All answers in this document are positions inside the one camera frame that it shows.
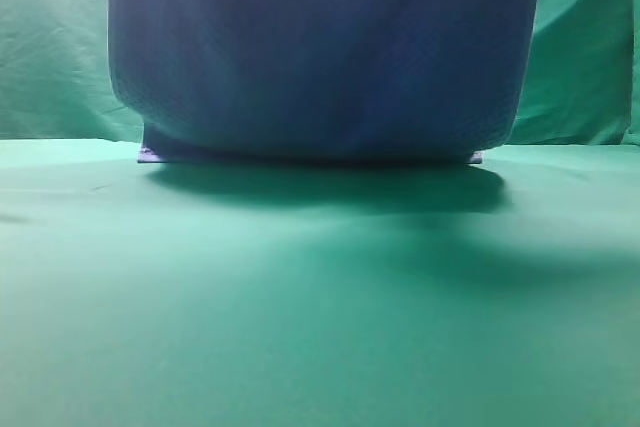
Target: green fabric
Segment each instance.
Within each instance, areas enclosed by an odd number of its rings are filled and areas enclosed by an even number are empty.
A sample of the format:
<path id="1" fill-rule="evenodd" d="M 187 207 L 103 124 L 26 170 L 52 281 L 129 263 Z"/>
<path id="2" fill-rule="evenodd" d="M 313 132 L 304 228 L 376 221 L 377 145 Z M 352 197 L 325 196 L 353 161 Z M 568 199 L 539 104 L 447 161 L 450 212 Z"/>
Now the green fabric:
<path id="1" fill-rule="evenodd" d="M 633 427 L 640 150 L 136 165 L 0 142 L 0 425 Z"/>
<path id="2" fill-rule="evenodd" d="M 139 139 L 110 90 L 107 0 L 0 0 L 0 19 L 0 138 Z M 632 33 L 632 0 L 541 0 L 511 142 L 619 143 Z"/>
<path id="3" fill-rule="evenodd" d="M 620 143 L 629 125 L 631 0 L 540 0 L 512 143 Z"/>
<path id="4" fill-rule="evenodd" d="M 640 0 L 633 0 L 635 45 L 633 50 L 633 94 L 631 125 L 625 143 L 640 145 Z"/>

